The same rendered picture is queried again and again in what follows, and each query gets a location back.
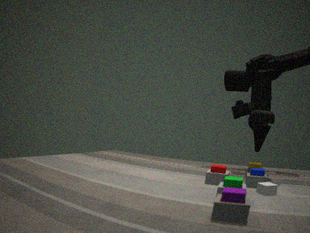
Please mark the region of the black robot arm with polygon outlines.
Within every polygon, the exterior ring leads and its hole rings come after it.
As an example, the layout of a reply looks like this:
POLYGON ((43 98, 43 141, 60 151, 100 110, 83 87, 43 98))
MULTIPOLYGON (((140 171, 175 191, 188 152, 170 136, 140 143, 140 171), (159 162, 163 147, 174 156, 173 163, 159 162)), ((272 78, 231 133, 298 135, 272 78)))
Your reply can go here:
MULTIPOLYGON (((310 46, 308 49, 288 53, 281 56, 262 54, 245 63, 246 70, 227 70, 224 76, 226 91, 267 91, 271 93, 271 81, 277 79, 283 72, 310 65, 310 46)), ((236 101, 232 106, 234 119, 249 115, 255 110, 254 100, 244 103, 236 101)))

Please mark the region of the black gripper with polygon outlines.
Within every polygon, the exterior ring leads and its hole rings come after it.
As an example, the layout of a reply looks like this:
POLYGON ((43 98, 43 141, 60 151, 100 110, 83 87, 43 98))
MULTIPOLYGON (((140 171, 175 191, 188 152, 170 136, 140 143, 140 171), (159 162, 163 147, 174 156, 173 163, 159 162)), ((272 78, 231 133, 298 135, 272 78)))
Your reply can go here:
POLYGON ((249 114, 248 124, 253 130, 255 151, 259 152, 264 140, 273 124, 275 115, 271 112, 272 95, 267 91, 252 91, 251 99, 254 100, 255 110, 249 114))

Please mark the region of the red button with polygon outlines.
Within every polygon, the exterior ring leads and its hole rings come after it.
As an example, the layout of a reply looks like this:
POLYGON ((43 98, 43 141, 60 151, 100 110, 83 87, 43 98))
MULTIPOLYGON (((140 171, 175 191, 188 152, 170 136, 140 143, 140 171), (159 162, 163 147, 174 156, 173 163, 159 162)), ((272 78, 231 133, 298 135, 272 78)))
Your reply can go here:
POLYGON ((225 176, 229 175, 226 171, 227 166, 212 165, 205 174, 205 183, 212 185, 219 185, 220 182, 224 182, 225 176))

